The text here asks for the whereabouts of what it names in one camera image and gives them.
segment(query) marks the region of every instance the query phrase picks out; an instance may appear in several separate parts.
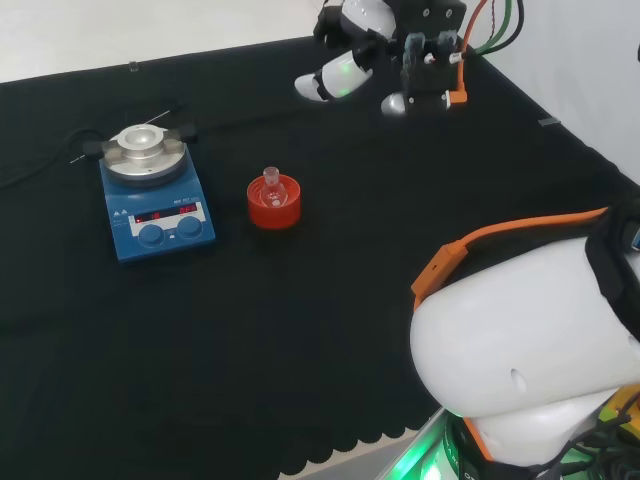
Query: table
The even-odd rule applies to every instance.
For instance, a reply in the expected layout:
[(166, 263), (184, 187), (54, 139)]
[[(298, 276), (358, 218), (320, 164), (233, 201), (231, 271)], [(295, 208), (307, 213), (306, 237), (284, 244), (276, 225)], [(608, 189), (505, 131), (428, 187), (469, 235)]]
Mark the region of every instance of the table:
[[(272, 480), (418, 429), (438, 405), (408, 349), (410, 285), (439, 246), (636, 189), (542, 127), (548, 115), (484, 60), (468, 62), (467, 106), (391, 122), (390, 67), (349, 102), (297, 97), (296, 76), (333, 55), (298, 39), (0, 85), (3, 178), (106, 109), (183, 99), (205, 130), (193, 157), (218, 233), (119, 265), (97, 165), (68, 164), (77, 148), (0, 191), (7, 478)], [(115, 133), (159, 113), (136, 108), (97, 123)], [(302, 187), (301, 223), (278, 238), (246, 212), (268, 165)]]

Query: black cable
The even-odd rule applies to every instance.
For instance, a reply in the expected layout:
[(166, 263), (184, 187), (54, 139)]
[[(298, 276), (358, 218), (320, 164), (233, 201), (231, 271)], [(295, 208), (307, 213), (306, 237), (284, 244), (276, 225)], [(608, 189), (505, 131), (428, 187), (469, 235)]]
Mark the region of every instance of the black cable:
[(496, 0), (491, 2), (491, 36), (489, 40), (496, 34)]
[(511, 34), (511, 36), (500, 45), (495, 45), (482, 53), (467, 50), (462, 54), (463, 59), (470, 57), (484, 57), (485, 55), (489, 55), (490, 53), (495, 53), (504, 48), (507, 48), (509, 45), (516, 41), (516, 39), (520, 36), (520, 32), (522, 32), (522, 27), (524, 27), (524, 0), (517, 0), (516, 3), (518, 4), (518, 25), (516, 26), (516, 29)]
[(56, 162), (58, 157), (60, 157), (63, 153), (67, 151), (68, 147), (75, 140), (77, 140), (79, 137), (83, 135), (89, 135), (89, 134), (95, 135), (101, 140), (104, 140), (104, 135), (98, 130), (95, 130), (93, 128), (79, 128), (77, 130), (74, 130), (73, 132), (71, 132), (69, 135), (65, 137), (60, 147), (58, 147), (58, 150), (56, 150), (56, 152), (48, 160), (38, 165), (37, 167), (29, 170), (28, 172), (25, 172), (21, 175), (17, 175), (14, 178), (11, 178), (5, 182), (0, 183), (0, 190), (4, 190), (5, 188), (12, 187), (46, 170)]
[[(132, 103), (127, 103), (125, 105), (119, 105), (116, 107), (113, 107), (109, 110), (107, 110), (100, 118), (97, 122), (94, 122), (94, 125), (96, 123), (100, 123), (103, 122), (106, 118), (109, 118), (115, 114), (119, 114), (119, 113), (128, 113), (128, 110), (137, 107), (137, 106), (143, 106), (143, 105), (147, 105), (147, 104), (154, 104), (154, 103), (160, 103), (160, 102), (167, 102), (171, 104), (171, 107), (167, 107), (167, 110), (172, 114), (172, 115), (177, 115), (180, 111), (182, 111), (185, 107), (186, 104), (184, 102), (182, 102), (181, 100), (175, 99), (175, 98), (170, 98), (170, 97), (159, 97), (159, 98), (152, 98), (152, 99), (144, 99), (144, 100), (140, 100), (140, 101), (136, 101), (136, 102), (132, 102)], [(73, 132), (71, 132), (70, 134), (68, 134), (65, 139), (62, 141), (62, 144), (60, 145), (60, 147), (58, 147), (58, 149), (56, 150), (56, 152), (49, 157), (49, 159), (47, 159), (46, 161), (44, 161), (41, 165), (38, 165), (37, 167), (33, 168), (32, 170), (29, 170), (28, 172), (25, 172), (21, 175), (17, 175), (14, 178), (11, 178), (5, 182), (0, 183), (0, 190), (4, 190), (5, 188), (9, 188), (12, 187), (14, 185), (17, 185), (18, 183), (21, 183), (25, 180), (28, 180), (32, 177), (34, 177), (35, 175), (38, 175), (39, 173), (43, 172), (44, 170), (46, 170), (47, 168), (49, 168), (51, 165), (53, 165), (56, 160), (64, 153), (67, 152), (68, 147), (71, 146), (71, 144), (76, 141), (79, 137), (83, 136), (83, 135), (95, 135), (96, 137), (98, 137), (100, 139), (100, 141), (105, 141), (105, 135), (102, 134), (102, 132), (100, 132), (99, 130), (95, 129), (95, 128), (79, 128), (77, 130), (74, 130)]]

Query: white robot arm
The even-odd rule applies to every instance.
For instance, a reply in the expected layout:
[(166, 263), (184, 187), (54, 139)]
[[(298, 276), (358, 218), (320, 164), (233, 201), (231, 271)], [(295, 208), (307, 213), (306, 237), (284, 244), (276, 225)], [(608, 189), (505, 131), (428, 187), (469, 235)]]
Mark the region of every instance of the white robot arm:
[(393, 38), (396, 22), (382, 0), (347, 0), (325, 4), (314, 31), (316, 38), (330, 42), (333, 33), (350, 37), (355, 47), (327, 63), (318, 72), (295, 81), (298, 92), (314, 101), (342, 98), (361, 87), (373, 75), (377, 50)]
[[(638, 231), (639, 224), (633, 225)], [(417, 293), (410, 342), (416, 370), (434, 398), (464, 419), (483, 462), (515, 467), (523, 475), (507, 478), (558, 478), (540, 466), (592, 426), (593, 413), (618, 389), (640, 383), (640, 321), (633, 313), (631, 320), (619, 318), (611, 297), (601, 293), (609, 283), (622, 285), (620, 291), (635, 301), (629, 285), (640, 278), (640, 234), (634, 235), (626, 241), (633, 248), (605, 261), (600, 271), (589, 255), (597, 243), (585, 247), (590, 234), (589, 240), (552, 243), (427, 292), (421, 303), (424, 295)], [(607, 251), (616, 249), (624, 251), (620, 245)], [(451, 271), (466, 251), (459, 242), (443, 247), (414, 291), (437, 279), (438, 271)], [(627, 264), (626, 284), (608, 277), (615, 270), (609, 265), (621, 262)], [(435, 462), (442, 479), (454, 480), (458, 472), (447, 461), (444, 443), (441, 449)]]
[[(376, 60), (388, 55), (402, 63), (401, 93), (382, 104), (387, 115), (446, 110), (451, 105), (450, 54), (459, 49), (457, 31), (466, 6), (460, 0), (346, 0), (327, 3), (318, 16), (314, 37), (328, 48), (350, 51), (315, 73), (296, 79), (303, 97), (317, 102), (341, 99), (373, 75)], [(466, 93), (458, 95), (466, 101)]]

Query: red lid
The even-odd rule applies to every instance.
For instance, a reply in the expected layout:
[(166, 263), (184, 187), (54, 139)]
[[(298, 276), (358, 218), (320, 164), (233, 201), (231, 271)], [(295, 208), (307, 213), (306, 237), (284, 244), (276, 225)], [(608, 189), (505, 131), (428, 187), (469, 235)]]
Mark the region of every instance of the red lid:
[(280, 182), (287, 191), (287, 201), (278, 208), (267, 207), (260, 199), (264, 177), (256, 178), (247, 188), (249, 218), (260, 228), (282, 230), (300, 220), (300, 185), (293, 178), (280, 174)]

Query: orange cable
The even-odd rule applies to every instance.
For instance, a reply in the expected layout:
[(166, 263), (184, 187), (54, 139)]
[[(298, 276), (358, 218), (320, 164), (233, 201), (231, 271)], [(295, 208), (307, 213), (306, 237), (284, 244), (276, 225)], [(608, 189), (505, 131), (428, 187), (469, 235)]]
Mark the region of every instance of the orange cable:
[[(473, 30), (473, 26), (476, 23), (478, 15), (480, 15), (480, 11), (487, 4), (487, 1), (488, 0), (480, 0), (480, 3), (478, 3), (478, 6), (473, 11), (473, 15), (471, 15), (471, 19), (469, 20), (469, 24), (467, 25), (467, 31), (464, 34), (464, 40), (462, 42), (462, 53), (467, 51), (469, 38), (471, 37), (471, 31)], [(452, 93), (453, 96), (451, 101), (453, 103), (465, 103), (467, 101), (467, 91), (464, 85), (464, 61), (458, 63), (458, 87), (457, 90)]]

